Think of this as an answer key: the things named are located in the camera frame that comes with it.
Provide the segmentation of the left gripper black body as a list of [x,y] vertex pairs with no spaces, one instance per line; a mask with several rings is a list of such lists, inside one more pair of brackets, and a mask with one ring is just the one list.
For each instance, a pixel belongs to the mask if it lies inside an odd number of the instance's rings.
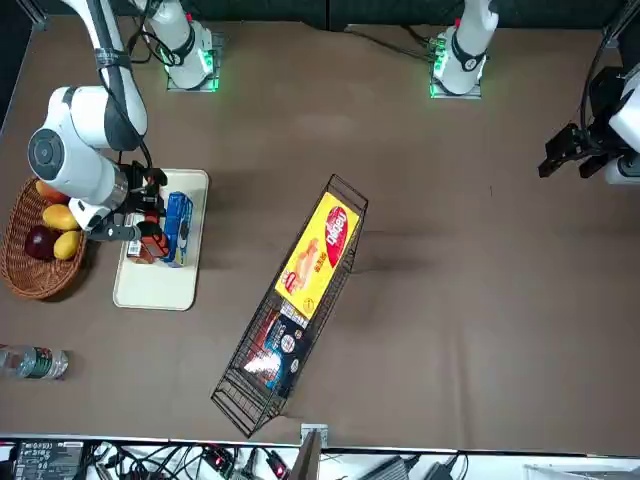
[[576,153],[581,156],[617,154],[623,150],[623,141],[609,125],[609,117],[594,117],[579,121]]

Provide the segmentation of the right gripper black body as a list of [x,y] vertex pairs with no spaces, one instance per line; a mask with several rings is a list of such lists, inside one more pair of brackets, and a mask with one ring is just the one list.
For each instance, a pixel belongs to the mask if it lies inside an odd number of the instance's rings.
[[127,195],[121,206],[124,213],[166,215],[161,189],[166,186],[166,174],[160,168],[148,168],[140,162],[123,164],[121,172],[127,180]]

